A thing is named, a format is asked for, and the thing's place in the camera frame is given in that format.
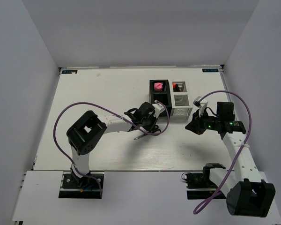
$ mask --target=white wall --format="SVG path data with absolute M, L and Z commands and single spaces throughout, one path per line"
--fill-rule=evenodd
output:
M 59 67 L 224 64 L 258 0 L 23 0 Z
M 31 169 L 58 68 L 20 0 L 0 0 L 0 225 Z
M 225 80 L 251 109 L 249 144 L 276 187 L 281 214 L 281 0 L 258 3 L 226 63 Z M 247 121 L 244 107 L 237 104 L 236 111 Z

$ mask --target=white table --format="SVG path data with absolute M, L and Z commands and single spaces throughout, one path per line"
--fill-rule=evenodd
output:
M 69 104 L 92 102 L 114 112 L 123 113 L 149 101 L 149 80 L 175 79 L 188 81 L 188 91 L 194 100 L 214 90 L 223 90 L 219 73 L 203 73 L 200 68 L 109 68 L 80 69 L 77 74 L 61 74 L 49 118 L 37 151 L 34 170 L 65 171 L 70 161 L 56 148 L 53 124 L 59 113 Z M 215 111 L 218 101 L 227 101 L 226 94 L 208 97 L 209 106 Z M 66 131 L 87 110 L 108 115 L 88 105 L 75 106 L 61 118 L 57 139 L 61 147 L 71 154 Z M 103 135 L 90 154 L 92 171 L 195 171 L 206 163 L 222 163 L 229 167 L 231 160 L 227 149 L 215 131 L 196 135 L 185 130 L 183 123 L 171 122 L 160 136 L 146 136 L 137 141 L 139 131 Z M 159 123 L 161 129 L 165 123 Z
M 23 225 L 274 225 L 273 201 L 266 218 L 231 216 L 226 200 L 188 200 L 182 172 L 106 172 L 102 199 L 59 199 L 62 171 L 28 171 L 13 221 Z

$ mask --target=pink object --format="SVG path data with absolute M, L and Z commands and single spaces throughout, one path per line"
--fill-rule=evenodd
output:
M 161 91 L 163 89 L 163 83 L 155 83 L 154 84 L 154 90 L 155 91 Z

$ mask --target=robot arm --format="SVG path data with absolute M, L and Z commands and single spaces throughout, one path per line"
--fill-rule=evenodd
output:
M 216 116 L 209 116 L 206 112 L 207 101 L 194 102 L 199 109 L 193 114 L 192 121 L 185 127 L 187 130 L 201 135 L 205 130 L 217 131 L 233 161 L 240 146 L 243 150 L 236 160 L 234 166 L 235 178 L 230 174 L 227 181 L 221 188 L 221 192 L 226 196 L 227 208 L 231 215 L 266 217 L 275 195 L 273 184 L 266 183 L 260 175 L 249 146 L 244 143 L 246 130 L 240 121 L 235 121 L 233 114 L 233 103 L 218 102 Z M 206 164 L 203 168 L 201 178 L 195 178 L 193 174 L 188 174 L 190 182 L 210 186 L 219 186 L 227 171 L 220 164 Z
M 93 111 L 85 112 L 67 131 L 72 149 L 71 173 L 83 186 L 87 178 L 77 173 L 89 175 L 89 153 L 95 148 L 103 134 L 112 132 L 130 132 L 136 130 L 127 121 L 149 133 L 157 131 L 156 122 L 164 107 L 159 104 L 143 103 L 139 109 L 128 110 L 122 118 L 116 116 L 97 116 Z

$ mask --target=white tabletop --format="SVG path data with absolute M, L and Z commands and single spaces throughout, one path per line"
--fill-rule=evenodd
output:
M 59 152 L 52 138 L 54 122 L 66 106 L 87 101 L 122 114 L 149 101 L 149 80 L 152 79 L 187 81 L 192 99 L 224 89 L 219 73 L 203 73 L 199 68 L 80 69 L 77 74 L 61 74 L 34 169 L 69 170 L 70 161 Z M 227 101 L 224 93 L 211 95 L 207 99 L 214 111 L 218 101 Z M 88 105 L 69 109 L 57 128 L 57 140 L 68 154 L 71 154 L 71 148 L 66 131 L 87 110 L 93 110 L 97 115 L 108 115 Z M 220 135 L 215 131 L 196 135 L 185 130 L 187 123 L 171 122 L 162 135 L 146 136 L 137 141 L 133 138 L 140 135 L 139 131 L 103 135 L 90 153 L 90 169 L 190 171 L 201 170 L 206 163 L 222 163 L 229 167 L 231 159 Z M 165 123 L 160 122 L 159 125 L 162 129 Z

